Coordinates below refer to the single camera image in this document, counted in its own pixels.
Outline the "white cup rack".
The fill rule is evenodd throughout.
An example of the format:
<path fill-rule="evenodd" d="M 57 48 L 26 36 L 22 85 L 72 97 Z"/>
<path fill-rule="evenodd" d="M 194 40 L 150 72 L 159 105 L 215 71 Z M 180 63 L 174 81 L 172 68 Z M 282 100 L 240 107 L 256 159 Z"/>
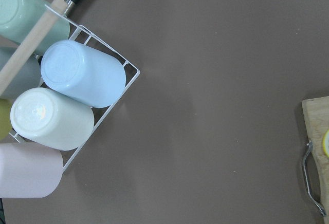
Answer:
<path fill-rule="evenodd" d="M 77 56 L 83 60 L 83 69 L 82 73 L 76 74 L 78 80 L 74 80 L 69 87 L 51 83 L 49 78 L 43 83 L 92 108 L 104 108 L 103 115 L 95 121 L 93 129 L 96 130 L 138 78 L 140 70 L 85 26 L 76 24 L 50 6 L 46 9 L 74 26 L 69 39 L 57 43 L 56 47 L 69 59 Z"/>

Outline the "light blue cup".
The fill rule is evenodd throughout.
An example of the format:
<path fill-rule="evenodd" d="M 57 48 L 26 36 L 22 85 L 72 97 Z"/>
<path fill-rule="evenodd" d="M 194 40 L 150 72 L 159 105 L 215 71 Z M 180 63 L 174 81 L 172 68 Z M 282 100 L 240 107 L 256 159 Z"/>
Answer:
<path fill-rule="evenodd" d="M 95 108 L 115 103 L 126 84 L 118 59 L 72 40 L 58 41 L 46 50 L 41 75 L 51 89 Z"/>

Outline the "cream white cup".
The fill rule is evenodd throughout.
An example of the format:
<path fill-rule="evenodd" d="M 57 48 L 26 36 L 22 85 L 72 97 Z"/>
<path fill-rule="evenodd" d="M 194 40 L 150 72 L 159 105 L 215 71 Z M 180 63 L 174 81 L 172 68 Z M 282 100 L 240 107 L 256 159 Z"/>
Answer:
<path fill-rule="evenodd" d="M 89 106 L 42 87 L 27 90 L 14 101 L 10 120 L 22 137 L 61 151 L 84 144 L 94 128 Z"/>

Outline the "grey blue cup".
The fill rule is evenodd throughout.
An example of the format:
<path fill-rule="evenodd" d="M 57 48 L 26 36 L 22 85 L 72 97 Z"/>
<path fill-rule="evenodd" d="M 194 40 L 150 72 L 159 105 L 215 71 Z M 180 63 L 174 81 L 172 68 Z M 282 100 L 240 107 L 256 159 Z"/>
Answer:
<path fill-rule="evenodd" d="M 14 100 L 23 92 L 39 86 L 41 79 L 40 66 L 37 59 L 31 56 L 7 89 L 1 94 L 1 99 Z"/>

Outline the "wooden cutting board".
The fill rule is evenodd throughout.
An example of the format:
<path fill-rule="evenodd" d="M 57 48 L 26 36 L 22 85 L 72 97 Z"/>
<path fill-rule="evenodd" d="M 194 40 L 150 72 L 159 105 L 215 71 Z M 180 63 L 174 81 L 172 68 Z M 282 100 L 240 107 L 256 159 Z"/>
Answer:
<path fill-rule="evenodd" d="M 323 136 L 328 130 L 328 97 L 303 100 L 302 109 L 307 137 L 314 146 L 311 154 L 319 176 L 320 203 L 326 210 L 323 220 L 328 223 L 328 157 L 322 148 Z"/>

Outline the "pink cup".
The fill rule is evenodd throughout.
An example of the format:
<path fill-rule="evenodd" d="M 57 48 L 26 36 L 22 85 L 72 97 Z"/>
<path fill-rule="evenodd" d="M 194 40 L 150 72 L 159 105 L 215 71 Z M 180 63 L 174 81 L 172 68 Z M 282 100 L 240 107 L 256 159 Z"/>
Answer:
<path fill-rule="evenodd" d="M 63 158 L 37 143 L 1 144 L 1 198 L 42 198 L 59 185 Z"/>

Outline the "yellow cup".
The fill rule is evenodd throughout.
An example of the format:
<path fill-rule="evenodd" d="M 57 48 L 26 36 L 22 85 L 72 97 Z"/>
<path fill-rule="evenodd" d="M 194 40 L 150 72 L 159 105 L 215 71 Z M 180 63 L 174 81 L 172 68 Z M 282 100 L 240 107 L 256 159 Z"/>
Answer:
<path fill-rule="evenodd" d="M 12 130 L 10 121 L 11 106 L 10 101 L 1 99 L 1 140 L 8 136 Z"/>

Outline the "lemon slice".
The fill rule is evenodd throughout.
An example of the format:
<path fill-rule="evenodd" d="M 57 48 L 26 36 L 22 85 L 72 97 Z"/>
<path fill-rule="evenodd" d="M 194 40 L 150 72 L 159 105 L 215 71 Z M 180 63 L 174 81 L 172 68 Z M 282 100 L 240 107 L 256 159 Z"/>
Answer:
<path fill-rule="evenodd" d="M 329 130 L 323 136 L 322 148 L 327 157 L 329 157 Z"/>

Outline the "mint green cup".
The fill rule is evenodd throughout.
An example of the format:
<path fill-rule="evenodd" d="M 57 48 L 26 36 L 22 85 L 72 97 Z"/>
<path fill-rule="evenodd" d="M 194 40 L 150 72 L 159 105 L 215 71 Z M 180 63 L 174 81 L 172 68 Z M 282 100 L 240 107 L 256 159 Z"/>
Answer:
<path fill-rule="evenodd" d="M 1 0 L 1 36 L 21 44 L 49 5 L 45 0 Z M 58 19 L 34 53 L 43 55 L 55 42 L 68 39 L 69 34 L 69 22 Z"/>

